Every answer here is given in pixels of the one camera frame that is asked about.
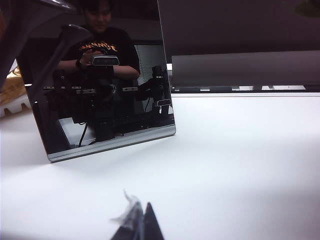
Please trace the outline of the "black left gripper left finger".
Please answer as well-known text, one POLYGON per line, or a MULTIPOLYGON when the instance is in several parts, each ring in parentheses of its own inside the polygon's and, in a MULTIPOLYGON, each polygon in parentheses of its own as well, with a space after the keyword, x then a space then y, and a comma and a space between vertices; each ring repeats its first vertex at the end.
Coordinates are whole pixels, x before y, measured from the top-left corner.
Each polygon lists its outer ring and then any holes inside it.
POLYGON ((111 240, 140 240, 143 230, 143 210, 139 201, 130 203, 120 216, 111 221, 119 225, 111 240))

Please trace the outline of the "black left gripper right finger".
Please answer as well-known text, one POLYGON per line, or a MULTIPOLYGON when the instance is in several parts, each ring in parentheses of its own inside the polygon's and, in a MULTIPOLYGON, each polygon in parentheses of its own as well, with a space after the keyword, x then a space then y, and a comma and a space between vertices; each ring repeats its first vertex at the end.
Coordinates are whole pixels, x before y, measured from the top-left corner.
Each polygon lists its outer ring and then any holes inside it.
POLYGON ((164 236, 150 202, 147 203, 144 214, 144 239, 164 240, 164 236))

